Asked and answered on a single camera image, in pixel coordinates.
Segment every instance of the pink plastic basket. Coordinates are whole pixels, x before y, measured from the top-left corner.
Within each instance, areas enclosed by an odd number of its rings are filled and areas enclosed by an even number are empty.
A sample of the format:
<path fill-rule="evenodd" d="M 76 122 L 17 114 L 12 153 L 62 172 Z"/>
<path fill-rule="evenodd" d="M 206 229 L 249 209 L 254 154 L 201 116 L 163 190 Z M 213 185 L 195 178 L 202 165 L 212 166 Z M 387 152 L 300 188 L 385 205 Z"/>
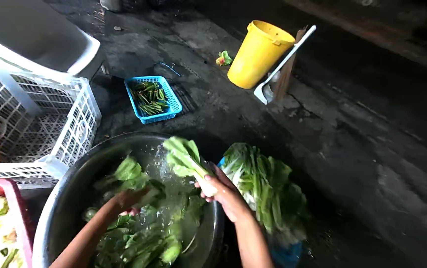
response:
<path fill-rule="evenodd" d="M 16 183 L 8 179 L 0 179 L 0 196 L 5 196 L 8 201 L 9 213 L 13 217 L 16 236 L 23 245 L 25 262 L 28 268 L 32 268 L 31 257 L 33 254 L 33 243 L 30 239 L 29 216 L 25 209 L 25 204 L 20 196 L 20 191 Z"/>

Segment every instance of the yellow bucket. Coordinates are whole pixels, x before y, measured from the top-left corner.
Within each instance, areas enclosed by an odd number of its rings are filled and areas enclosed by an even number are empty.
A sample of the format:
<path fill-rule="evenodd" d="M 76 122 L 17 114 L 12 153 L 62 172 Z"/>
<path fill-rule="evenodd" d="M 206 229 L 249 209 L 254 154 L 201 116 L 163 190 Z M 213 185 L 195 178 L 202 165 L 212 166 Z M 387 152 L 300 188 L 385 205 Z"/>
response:
<path fill-rule="evenodd" d="M 250 89 L 294 45 L 294 37 L 264 21 L 250 22 L 247 30 L 228 71 L 228 79 L 241 88 Z"/>

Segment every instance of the metal basin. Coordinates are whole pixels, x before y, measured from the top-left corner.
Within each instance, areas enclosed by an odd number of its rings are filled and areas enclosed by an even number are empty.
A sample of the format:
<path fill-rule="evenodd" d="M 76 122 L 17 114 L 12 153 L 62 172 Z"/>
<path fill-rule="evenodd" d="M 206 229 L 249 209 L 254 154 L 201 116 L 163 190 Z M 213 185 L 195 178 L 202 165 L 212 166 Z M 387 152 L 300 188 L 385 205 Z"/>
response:
<path fill-rule="evenodd" d="M 95 146 L 69 168 L 51 192 L 41 214 L 33 246 L 33 267 L 48 267 L 84 226 L 81 213 L 92 202 L 90 190 L 94 181 L 112 172 L 131 151 L 143 168 L 158 161 L 162 155 L 156 156 L 157 146 L 167 138 L 168 135 L 141 132 L 119 135 Z M 180 255 L 173 267 L 214 267 L 223 240 L 223 227 L 221 205 L 206 204 L 193 248 Z"/>

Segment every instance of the blue basket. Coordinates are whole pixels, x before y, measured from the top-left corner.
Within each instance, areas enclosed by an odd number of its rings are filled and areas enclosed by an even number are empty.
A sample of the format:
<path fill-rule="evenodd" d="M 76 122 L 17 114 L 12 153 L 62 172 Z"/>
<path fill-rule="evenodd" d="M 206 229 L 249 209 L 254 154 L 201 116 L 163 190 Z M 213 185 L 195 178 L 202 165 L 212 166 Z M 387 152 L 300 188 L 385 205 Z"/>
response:
<path fill-rule="evenodd" d="M 167 96 L 167 104 L 169 105 L 169 109 L 165 113 L 159 113 L 156 115 L 148 115 L 144 113 L 139 107 L 137 100 L 135 101 L 132 98 L 132 95 L 129 90 L 128 83 L 140 83 L 140 82 L 158 82 L 161 88 L 164 90 L 165 95 Z M 124 85 L 126 86 L 127 94 L 129 94 L 130 102 L 132 103 L 132 107 L 134 108 L 134 113 L 143 124 L 149 124 L 157 121 L 162 121 L 165 119 L 174 118 L 177 113 L 182 111 L 182 104 L 177 99 L 177 96 L 174 94 L 174 91 L 170 88 L 169 83 L 162 76 L 138 76 L 127 78 L 124 80 Z"/>

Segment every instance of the person's left hand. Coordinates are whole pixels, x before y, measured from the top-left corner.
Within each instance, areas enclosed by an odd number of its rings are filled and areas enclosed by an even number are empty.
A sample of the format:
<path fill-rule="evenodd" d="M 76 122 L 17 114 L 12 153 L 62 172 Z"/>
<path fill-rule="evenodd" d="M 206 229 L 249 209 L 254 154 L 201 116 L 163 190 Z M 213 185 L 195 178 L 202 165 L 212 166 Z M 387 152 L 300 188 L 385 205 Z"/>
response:
<path fill-rule="evenodd" d="M 133 208 L 132 206 L 139 203 L 140 199 L 149 192 L 149 189 L 146 187 L 139 191 L 134 191 L 132 189 L 122 190 L 120 193 L 116 194 L 112 199 L 119 207 L 120 215 L 130 214 L 132 216 L 139 213 L 139 210 Z"/>

